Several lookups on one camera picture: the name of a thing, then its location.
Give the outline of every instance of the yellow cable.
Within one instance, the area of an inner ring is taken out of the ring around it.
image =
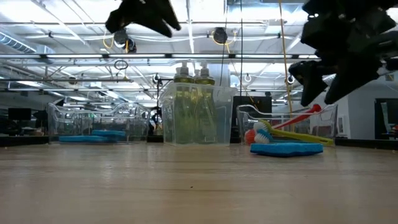
[[[225,46],[226,46],[226,50],[227,50],[228,53],[230,54],[231,51],[229,50],[229,44],[225,43]],[[238,74],[238,72],[236,71],[236,68],[235,68],[235,64],[233,63],[232,60],[231,60],[231,63],[232,63],[232,66],[234,67],[235,73]],[[255,107],[257,110],[259,110],[259,108],[257,107],[256,103],[255,103],[254,100],[253,100],[253,97],[251,97],[251,96],[249,95],[248,89],[247,89],[244,85],[242,85],[242,87],[246,90],[246,96],[248,96],[248,97],[250,98],[250,100],[251,100],[251,102],[253,103],[254,107]]]
[[[234,32],[234,40],[231,40],[229,43],[225,43],[225,45],[229,45],[229,44],[231,44],[232,42],[234,42],[235,41],[235,37],[236,37],[236,33]],[[215,40],[214,40],[214,31],[211,33],[211,39],[214,41],[214,43],[216,43],[216,44],[218,44],[218,45],[224,45],[224,44],[219,44],[219,43],[217,43]]]
[[[280,13],[280,29],[282,31],[282,48],[284,50],[284,62],[285,62],[285,85],[287,91],[287,101],[289,102],[289,111],[290,116],[292,116],[293,108],[292,108],[292,99],[290,95],[289,84],[287,83],[287,61],[286,61],[286,48],[285,48],[285,32],[284,32],[284,20],[282,15],[282,0],[279,0],[279,13]]]
[[[111,49],[111,48],[113,47],[114,36],[112,36],[112,43],[111,43],[111,46],[108,46],[108,45],[106,44],[106,42],[105,42],[105,35],[106,35],[106,31],[105,31],[105,33],[104,33],[104,38],[102,39],[102,43],[104,44],[104,46],[105,46],[107,49]]]

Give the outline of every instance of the blue sponge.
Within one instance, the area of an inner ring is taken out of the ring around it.
[[[60,142],[69,143],[115,143],[115,139],[102,136],[60,136]]]
[[[323,145],[317,143],[274,143],[251,144],[250,152],[274,157],[311,156],[323,152]]]
[[[126,137],[125,131],[105,131],[105,130],[93,130],[94,136],[105,136],[105,137]]]

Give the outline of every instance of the wooden table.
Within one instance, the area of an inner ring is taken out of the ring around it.
[[[398,154],[329,148],[278,159],[247,147],[0,149],[0,223],[398,223]]]

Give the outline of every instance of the clear plastic tray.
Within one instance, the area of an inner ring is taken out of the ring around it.
[[[310,115],[307,119],[279,128],[283,131],[293,131],[301,134],[311,134],[325,138],[336,137],[337,105],[328,105],[317,113],[261,113],[252,105],[241,105],[236,108],[239,124],[241,142],[245,142],[244,133],[253,128],[254,123],[263,119],[275,126],[284,123],[300,115]],[[273,136],[276,139],[287,139],[280,136]]]
[[[164,142],[175,146],[229,146],[236,91],[191,83],[168,85],[160,96]]]
[[[150,109],[137,103],[121,103],[107,111],[76,110],[49,103],[47,113],[50,143],[146,141],[149,129]]]

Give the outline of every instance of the monitor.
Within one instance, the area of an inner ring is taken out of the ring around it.
[[[30,108],[8,108],[8,119],[30,121],[32,119],[32,110]]]

